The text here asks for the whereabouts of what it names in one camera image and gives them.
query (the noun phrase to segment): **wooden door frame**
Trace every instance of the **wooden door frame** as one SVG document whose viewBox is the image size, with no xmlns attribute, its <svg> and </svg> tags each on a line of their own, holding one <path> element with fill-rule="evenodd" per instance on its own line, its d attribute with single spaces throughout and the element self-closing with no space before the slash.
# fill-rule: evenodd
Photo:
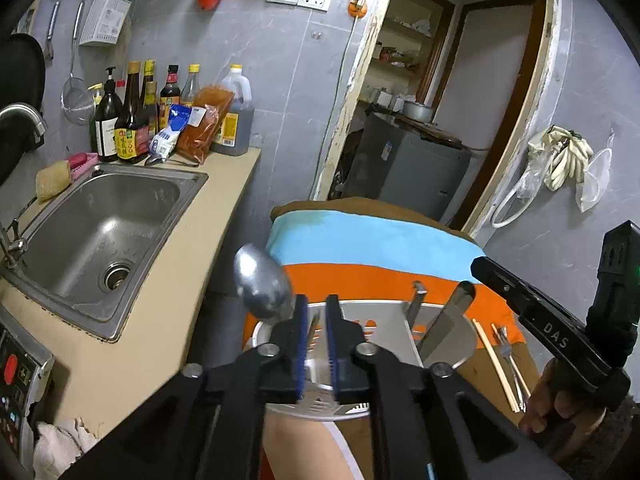
<svg viewBox="0 0 640 480">
<path fill-rule="evenodd" d="M 335 168 L 338 165 L 342 147 L 346 139 L 349 124 L 358 102 L 358 95 L 364 82 L 364 76 L 369 67 L 369 61 L 376 39 L 382 27 L 382 21 L 385 17 L 389 0 L 377 0 L 376 5 L 370 12 L 369 23 L 360 42 L 357 54 L 357 62 L 351 72 L 353 83 L 348 87 L 347 94 L 340 104 L 339 114 L 332 136 L 326 148 L 326 155 L 323 158 L 322 165 L 316 174 L 314 183 L 314 191 L 312 193 L 313 200 L 326 200 L 331 182 L 334 177 Z M 489 183 L 482 192 L 479 201 L 473 208 L 473 211 L 461 231 L 467 234 L 476 234 L 484 225 L 487 217 L 487 211 L 491 204 L 497 199 L 497 193 L 502 185 L 502 180 L 511 168 L 517 164 L 515 158 L 518 156 L 519 147 L 528 135 L 532 134 L 530 129 L 537 120 L 538 105 L 542 101 L 552 98 L 554 92 L 549 86 L 552 76 L 554 64 L 556 63 L 556 53 L 558 52 L 558 37 L 561 28 L 561 0 L 546 0 L 545 7 L 545 33 L 543 35 L 540 48 L 537 52 L 536 67 L 534 75 L 530 80 L 529 89 L 527 91 L 526 100 L 520 110 L 518 120 L 508 140 L 507 147 L 502 154 L 502 158 L 495 168 L 494 174 L 491 176 Z"/>
<path fill-rule="evenodd" d="M 540 44 L 544 36 L 545 31 L 545 9 L 546 0 L 485 0 L 482 2 L 475 2 L 467 4 L 462 7 L 460 13 L 460 20 L 458 22 L 458 28 L 454 36 L 449 56 L 442 73 L 442 78 L 438 83 L 438 89 L 433 99 L 431 107 L 434 110 L 434 115 L 438 110 L 438 106 L 444 95 L 444 91 L 449 83 L 449 77 L 455 65 L 456 56 L 458 54 L 458 48 L 460 46 L 460 40 L 465 28 L 465 20 L 467 15 L 474 10 L 481 9 L 497 9 L 500 7 L 513 7 L 513 6 L 531 6 L 531 20 L 529 23 L 529 32 L 527 35 L 527 41 L 525 43 L 524 52 L 522 54 L 522 61 L 520 63 L 520 69 L 518 71 L 518 78 L 513 86 L 511 97 L 507 108 L 500 122 L 500 126 L 496 131 L 491 148 L 484 158 L 482 166 L 476 175 L 471 188 L 467 192 L 465 199 L 455 213 L 449 226 L 452 229 L 461 230 L 468 218 L 470 217 L 473 209 L 478 204 L 478 201 L 489 184 L 491 177 L 494 174 L 495 169 L 498 167 L 502 154 L 507 147 L 508 142 L 511 139 L 511 134 L 514 130 L 520 111 L 522 110 L 524 101 L 527 97 L 527 91 L 533 77 L 534 69 L 536 67 L 536 61 L 538 58 L 538 51 L 540 50 Z"/>
<path fill-rule="evenodd" d="M 456 8 L 454 3 L 449 0 L 431 0 L 442 7 L 442 14 L 440 15 L 440 21 L 438 22 L 438 28 L 433 35 L 433 42 L 431 43 L 431 50 L 424 64 L 424 69 L 420 74 L 420 83 L 415 91 L 415 100 L 419 103 L 423 103 L 427 97 L 427 92 L 431 87 L 433 77 L 436 73 L 438 62 L 444 48 L 445 40 L 447 39 L 447 32 L 451 26 L 451 19 L 453 18 L 453 11 Z"/>
</svg>

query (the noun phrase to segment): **sponge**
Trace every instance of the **sponge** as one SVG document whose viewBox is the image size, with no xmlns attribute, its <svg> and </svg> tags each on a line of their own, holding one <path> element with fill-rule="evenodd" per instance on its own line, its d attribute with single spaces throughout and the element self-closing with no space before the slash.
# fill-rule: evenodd
<svg viewBox="0 0 640 480">
<path fill-rule="evenodd" d="M 63 192 L 71 184 L 71 168 L 68 160 L 59 160 L 36 174 L 36 196 L 46 202 Z"/>
</svg>

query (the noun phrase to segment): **brown cloth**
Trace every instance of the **brown cloth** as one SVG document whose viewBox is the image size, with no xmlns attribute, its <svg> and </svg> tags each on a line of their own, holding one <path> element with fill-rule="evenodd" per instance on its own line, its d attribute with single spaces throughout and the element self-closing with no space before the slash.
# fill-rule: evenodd
<svg viewBox="0 0 640 480">
<path fill-rule="evenodd" d="M 284 213 L 300 210 L 341 211 L 355 215 L 375 216 L 376 218 L 412 222 L 414 224 L 428 225 L 429 227 L 440 229 L 450 235 L 476 243 L 471 236 L 456 231 L 455 229 L 450 229 L 446 225 L 428 218 L 425 215 L 411 211 L 410 209 L 405 209 L 399 205 L 388 204 L 386 202 L 380 202 L 380 200 L 373 200 L 361 196 L 340 198 L 327 202 L 318 200 L 290 202 L 287 205 L 274 207 L 273 210 L 271 210 L 271 221 L 273 222 L 278 216 L 284 215 Z"/>
<path fill-rule="evenodd" d="M 500 364 L 502 364 L 502 368 L 513 388 L 511 370 L 504 359 L 498 357 L 498 360 Z M 538 375 L 538 370 L 529 354 L 529 349 L 526 344 L 516 343 L 513 345 L 513 360 L 516 361 L 527 386 L 530 390 L 533 390 L 540 376 Z M 522 418 L 522 413 L 513 413 L 511 411 L 498 375 L 485 348 L 476 350 L 476 353 L 464 364 L 460 365 L 457 371 L 511 422 L 517 424 Z M 347 444 L 349 444 L 349 448 L 365 480 L 373 480 L 373 452 L 371 449 L 369 417 L 364 416 L 363 418 L 336 422 L 336 425 L 347 441 Z"/>
</svg>

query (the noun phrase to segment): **red button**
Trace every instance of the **red button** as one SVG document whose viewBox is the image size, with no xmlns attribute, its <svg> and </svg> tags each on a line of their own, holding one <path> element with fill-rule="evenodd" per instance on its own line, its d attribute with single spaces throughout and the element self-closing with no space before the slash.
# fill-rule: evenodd
<svg viewBox="0 0 640 480">
<path fill-rule="evenodd" d="M 14 382 L 15 371 L 17 369 L 18 358 L 14 354 L 11 354 L 6 360 L 6 365 L 4 366 L 4 382 L 6 384 L 11 384 Z"/>
</svg>

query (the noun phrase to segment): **white box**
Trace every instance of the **white box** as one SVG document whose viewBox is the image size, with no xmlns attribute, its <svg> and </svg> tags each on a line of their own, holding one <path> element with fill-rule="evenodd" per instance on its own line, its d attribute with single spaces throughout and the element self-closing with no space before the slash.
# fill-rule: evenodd
<svg viewBox="0 0 640 480">
<path fill-rule="evenodd" d="M 130 6 L 127 0 L 94 0 L 84 20 L 80 44 L 116 44 Z"/>
</svg>

